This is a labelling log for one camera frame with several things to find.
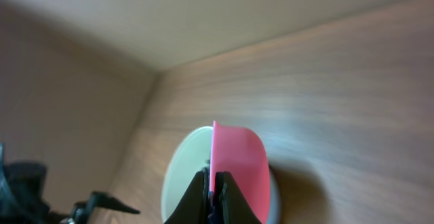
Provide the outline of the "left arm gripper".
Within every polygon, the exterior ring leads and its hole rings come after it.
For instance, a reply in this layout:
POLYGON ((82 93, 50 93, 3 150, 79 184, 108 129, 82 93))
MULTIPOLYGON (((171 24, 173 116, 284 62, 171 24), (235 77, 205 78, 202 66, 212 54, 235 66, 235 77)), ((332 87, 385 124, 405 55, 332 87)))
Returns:
POLYGON ((1 146, 1 224, 69 223, 87 224, 96 208, 140 214, 108 193, 94 191, 87 201, 76 202, 70 216, 53 211, 43 199, 47 167, 39 162, 5 163, 1 146))

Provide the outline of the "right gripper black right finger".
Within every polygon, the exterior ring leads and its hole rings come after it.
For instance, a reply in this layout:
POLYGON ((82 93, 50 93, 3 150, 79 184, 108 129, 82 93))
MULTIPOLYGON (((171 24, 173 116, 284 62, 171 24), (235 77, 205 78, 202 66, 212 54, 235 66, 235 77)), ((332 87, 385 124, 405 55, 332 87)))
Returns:
POLYGON ((217 172, 213 224, 261 224, 230 172, 217 172))

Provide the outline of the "pink scoop with blue handle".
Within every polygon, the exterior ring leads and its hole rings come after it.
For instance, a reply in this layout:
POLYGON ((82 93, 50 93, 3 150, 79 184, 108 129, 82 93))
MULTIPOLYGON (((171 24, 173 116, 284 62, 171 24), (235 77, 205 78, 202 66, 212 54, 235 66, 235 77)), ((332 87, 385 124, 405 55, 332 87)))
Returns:
POLYGON ((271 203, 267 154, 249 128, 213 124, 210 190, 217 192, 216 174, 230 172, 242 197, 260 223, 266 223, 271 203))

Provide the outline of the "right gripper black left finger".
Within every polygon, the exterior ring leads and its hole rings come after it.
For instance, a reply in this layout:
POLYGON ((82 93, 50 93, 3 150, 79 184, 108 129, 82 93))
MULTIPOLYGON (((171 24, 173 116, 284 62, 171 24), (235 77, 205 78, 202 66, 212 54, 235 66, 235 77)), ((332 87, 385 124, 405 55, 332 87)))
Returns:
POLYGON ((208 168, 198 171, 177 207, 164 224, 206 224, 208 222, 208 168))

